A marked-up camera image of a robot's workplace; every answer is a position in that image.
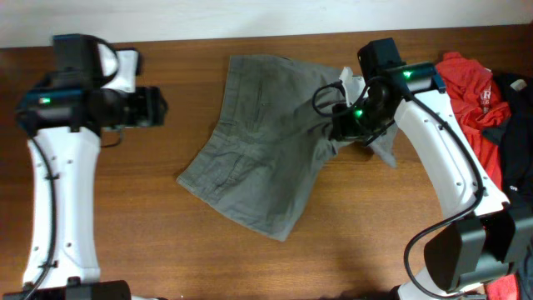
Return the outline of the grey shorts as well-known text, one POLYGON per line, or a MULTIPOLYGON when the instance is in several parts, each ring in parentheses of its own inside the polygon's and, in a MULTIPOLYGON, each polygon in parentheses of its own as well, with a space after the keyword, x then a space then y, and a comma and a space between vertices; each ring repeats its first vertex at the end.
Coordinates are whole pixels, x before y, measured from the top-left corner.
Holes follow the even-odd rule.
POLYGON ((346 145, 311 105, 340 75, 287 57, 232 56, 219 120, 177 183, 224 217, 285 241, 321 168, 346 145))

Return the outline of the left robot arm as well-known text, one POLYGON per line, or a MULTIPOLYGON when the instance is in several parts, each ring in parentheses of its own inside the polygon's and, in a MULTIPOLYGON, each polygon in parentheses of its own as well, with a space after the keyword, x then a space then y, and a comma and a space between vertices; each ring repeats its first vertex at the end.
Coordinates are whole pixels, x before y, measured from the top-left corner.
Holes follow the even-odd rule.
POLYGON ((56 66, 22 97, 17 125, 33 171, 32 242, 13 299, 132 300, 123 280, 103 281, 94 241, 94 182, 102 133, 164 123, 157 87, 139 87, 142 55, 86 34, 52 39, 56 66))

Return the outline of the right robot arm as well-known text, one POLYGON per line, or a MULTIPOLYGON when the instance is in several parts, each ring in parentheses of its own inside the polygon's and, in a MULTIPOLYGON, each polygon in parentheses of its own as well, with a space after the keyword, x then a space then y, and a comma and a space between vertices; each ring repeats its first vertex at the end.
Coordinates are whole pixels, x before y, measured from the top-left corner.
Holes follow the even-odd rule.
POLYGON ((440 202, 443 220, 422 230, 425 266, 392 289, 393 299, 474 299, 483 283, 515 273, 532 236, 532 212, 490 179, 452 112, 434 64, 405 63, 391 38, 357 54, 335 86, 332 137, 370 144, 392 126, 408 137, 440 202))

